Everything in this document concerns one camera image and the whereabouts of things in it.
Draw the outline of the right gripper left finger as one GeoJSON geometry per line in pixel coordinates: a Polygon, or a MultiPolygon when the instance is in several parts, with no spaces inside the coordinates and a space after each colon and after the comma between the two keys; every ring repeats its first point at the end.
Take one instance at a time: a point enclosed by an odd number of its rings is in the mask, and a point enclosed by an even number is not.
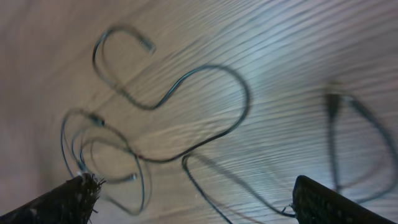
{"type": "Polygon", "coordinates": [[[1,216],[1,224],[87,224],[104,179],[83,173],[1,216]]]}

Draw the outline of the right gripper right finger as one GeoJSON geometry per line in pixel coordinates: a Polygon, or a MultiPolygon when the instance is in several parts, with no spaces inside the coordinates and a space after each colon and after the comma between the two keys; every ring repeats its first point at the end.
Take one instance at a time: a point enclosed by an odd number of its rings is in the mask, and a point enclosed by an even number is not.
{"type": "Polygon", "coordinates": [[[394,224],[305,175],[296,178],[292,196],[300,224],[394,224]]]}

